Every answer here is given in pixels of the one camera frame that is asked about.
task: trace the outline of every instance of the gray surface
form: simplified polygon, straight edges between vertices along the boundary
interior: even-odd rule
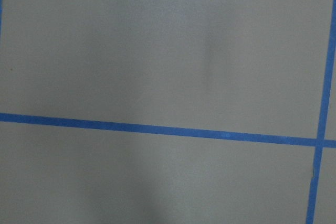
[[[4,0],[0,111],[315,137],[332,0]]]
[[[334,62],[334,72],[331,83],[331,94],[328,109],[327,130],[325,137],[330,140],[336,140],[336,61]]]
[[[336,149],[325,148],[321,164],[316,204],[316,224],[333,224],[336,220]]]
[[[0,123],[0,222],[304,223],[312,147]]]

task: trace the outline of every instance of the gray floor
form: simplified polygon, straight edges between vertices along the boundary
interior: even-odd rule
[[[316,137],[332,0],[3,0],[0,112]],[[336,140],[336,76],[326,137]],[[1,223],[304,223],[313,147],[0,122]],[[335,149],[315,223],[336,218]]]

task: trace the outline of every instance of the horizontal blue line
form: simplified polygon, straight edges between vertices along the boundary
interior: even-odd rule
[[[167,126],[101,122],[101,121],[89,121],[89,120],[67,119],[67,118],[51,118],[46,116],[34,116],[34,115],[0,113],[0,121],[61,126],[61,127],[75,127],[82,129],[96,129],[107,131],[125,131],[125,132],[150,133],[159,135],[191,136],[191,137],[237,140],[237,141],[257,142],[257,143],[274,143],[274,144],[288,144],[288,145],[300,145],[300,146],[316,145],[316,140],[313,138],[261,135],[250,133],[227,132],[227,131],[211,131],[211,130],[187,129],[178,127],[167,127]]]
[[[327,148],[336,148],[336,141],[335,140],[324,140],[323,146]]]

